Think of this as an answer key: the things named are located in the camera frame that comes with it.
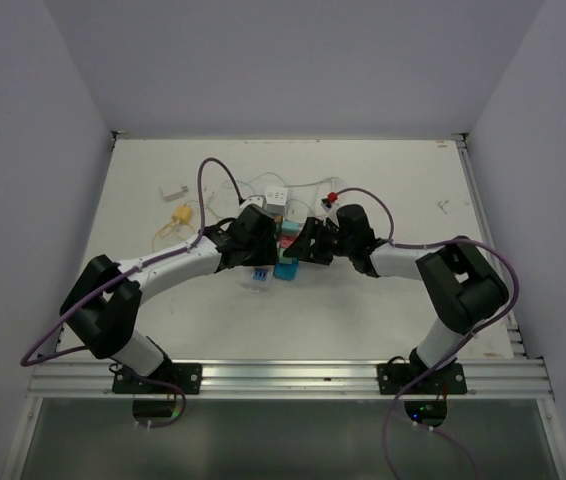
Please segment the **pink charger plug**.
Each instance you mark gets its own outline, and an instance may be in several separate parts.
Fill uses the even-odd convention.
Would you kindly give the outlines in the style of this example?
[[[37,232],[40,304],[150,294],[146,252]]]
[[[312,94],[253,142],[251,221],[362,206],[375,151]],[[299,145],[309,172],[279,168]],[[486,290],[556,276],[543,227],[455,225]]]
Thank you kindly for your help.
[[[283,235],[279,238],[279,248],[280,249],[287,249],[289,248],[295,241],[295,238],[293,236],[288,236],[288,235]]]

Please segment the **white power strip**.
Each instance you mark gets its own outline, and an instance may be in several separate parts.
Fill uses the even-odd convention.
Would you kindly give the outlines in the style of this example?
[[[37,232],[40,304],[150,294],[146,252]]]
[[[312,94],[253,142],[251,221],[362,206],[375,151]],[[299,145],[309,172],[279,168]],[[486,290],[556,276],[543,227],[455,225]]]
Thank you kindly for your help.
[[[275,222],[277,225],[277,262],[285,257],[284,251],[286,249],[280,249],[278,245],[279,238],[282,236],[280,233],[281,224],[284,220],[287,219],[281,215],[275,216]],[[273,275],[275,265],[241,267],[239,269],[239,284],[243,288],[253,292],[268,291],[273,280],[276,279]]]

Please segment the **blue charger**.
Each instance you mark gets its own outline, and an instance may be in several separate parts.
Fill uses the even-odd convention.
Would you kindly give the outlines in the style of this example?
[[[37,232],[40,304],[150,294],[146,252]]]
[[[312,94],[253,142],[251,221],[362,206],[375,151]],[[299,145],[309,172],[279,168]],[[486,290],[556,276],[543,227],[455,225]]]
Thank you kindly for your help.
[[[292,258],[280,259],[274,267],[274,277],[278,280],[293,281],[298,272],[299,261]]]

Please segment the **white cube socket adapter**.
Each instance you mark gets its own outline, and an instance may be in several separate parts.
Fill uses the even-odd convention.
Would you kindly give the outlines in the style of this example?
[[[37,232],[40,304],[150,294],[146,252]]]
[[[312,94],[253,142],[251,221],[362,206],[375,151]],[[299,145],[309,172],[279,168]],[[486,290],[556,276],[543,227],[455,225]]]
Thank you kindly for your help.
[[[283,186],[267,186],[264,189],[265,209],[283,215],[288,201],[289,190]]]

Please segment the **yellow charger plug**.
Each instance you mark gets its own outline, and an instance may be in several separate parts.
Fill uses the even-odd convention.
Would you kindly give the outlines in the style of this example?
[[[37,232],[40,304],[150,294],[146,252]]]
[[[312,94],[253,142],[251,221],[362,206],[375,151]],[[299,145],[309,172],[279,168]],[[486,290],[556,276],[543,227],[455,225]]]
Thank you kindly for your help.
[[[186,225],[193,217],[193,209],[185,204],[179,205],[172,213],[171,220],[175,224]]]

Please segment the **silver honor charger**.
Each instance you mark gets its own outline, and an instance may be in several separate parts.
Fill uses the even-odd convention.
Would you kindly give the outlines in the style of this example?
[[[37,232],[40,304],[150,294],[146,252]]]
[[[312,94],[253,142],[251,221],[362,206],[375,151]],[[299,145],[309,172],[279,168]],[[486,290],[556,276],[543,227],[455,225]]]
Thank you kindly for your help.
[[[187,185],[161,185],[159,193],[164,202],[172,202],[183,198],[189,192]]]

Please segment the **light blue charger plug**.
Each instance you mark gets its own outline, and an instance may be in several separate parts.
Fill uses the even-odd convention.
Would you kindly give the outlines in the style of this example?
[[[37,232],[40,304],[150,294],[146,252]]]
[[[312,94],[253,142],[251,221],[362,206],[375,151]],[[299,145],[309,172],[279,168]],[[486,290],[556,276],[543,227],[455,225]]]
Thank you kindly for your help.
[[[282,236],[298,236],[303,228],[301,223],[284,220],[281,224],[280,233]]]

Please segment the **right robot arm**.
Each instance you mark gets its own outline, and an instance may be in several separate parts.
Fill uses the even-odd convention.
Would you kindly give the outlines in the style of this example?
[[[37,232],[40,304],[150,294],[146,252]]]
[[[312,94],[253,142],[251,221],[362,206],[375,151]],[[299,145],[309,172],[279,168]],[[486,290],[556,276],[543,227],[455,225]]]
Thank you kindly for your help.
[[[449,352],[510,299],[505,282],[479,252],[478,243],[457,237],[421,250],[394,246],[375,234],[357,204],[342,206],[325,220],[308,218],[284,256],[319,265],[344,257],[357,272],[372,278],[420,280],[436,319],[410,353],[408,379],[424,393],[443,382],[443,368],[455,360]]]

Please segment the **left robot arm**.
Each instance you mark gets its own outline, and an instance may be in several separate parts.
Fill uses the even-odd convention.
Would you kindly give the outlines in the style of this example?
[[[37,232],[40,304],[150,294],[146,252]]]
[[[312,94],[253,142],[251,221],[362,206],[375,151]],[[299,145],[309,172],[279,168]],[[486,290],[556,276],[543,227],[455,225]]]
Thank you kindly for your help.
[[[145,390],[160,392],[171,369],[167,354],[136,330],[141,305],[194,278],[275,264],[276,234],[275,217],[250,204],[237,217],[154,255],[119,262],[99,255],[82,271],[60,314],[95,358],[117,361],[135,372]]]

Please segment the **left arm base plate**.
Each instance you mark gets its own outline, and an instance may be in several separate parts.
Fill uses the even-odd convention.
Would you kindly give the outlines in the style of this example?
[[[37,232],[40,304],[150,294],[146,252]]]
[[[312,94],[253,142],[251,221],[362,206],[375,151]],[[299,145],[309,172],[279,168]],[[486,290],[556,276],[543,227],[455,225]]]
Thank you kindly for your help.
[[[129,395],[159,395],[174,392],[172,387],[156,385],[156,382],[176,385],[186,395],[197,395],[203,377],[203,366],[195,362],[164,362],[149,376],[150,381],[139,380],[119,363],[110,364],[109,371],[114,375],[112,392]]]

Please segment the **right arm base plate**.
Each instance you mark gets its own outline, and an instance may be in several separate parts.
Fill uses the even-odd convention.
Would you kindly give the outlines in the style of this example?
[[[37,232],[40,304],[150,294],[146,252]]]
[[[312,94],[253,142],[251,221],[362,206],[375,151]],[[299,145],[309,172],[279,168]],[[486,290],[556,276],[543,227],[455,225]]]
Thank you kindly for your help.
[[[390,360],[376,365],[376,378],[381,395],[396,395],[408,384],[411,384],[422,372],[416,364],[406,361],[402,357],[393,357]],[[457,361],[434,371],[424,379],[414,383],[407,395],[464,395],[468,392],[463,366]]]

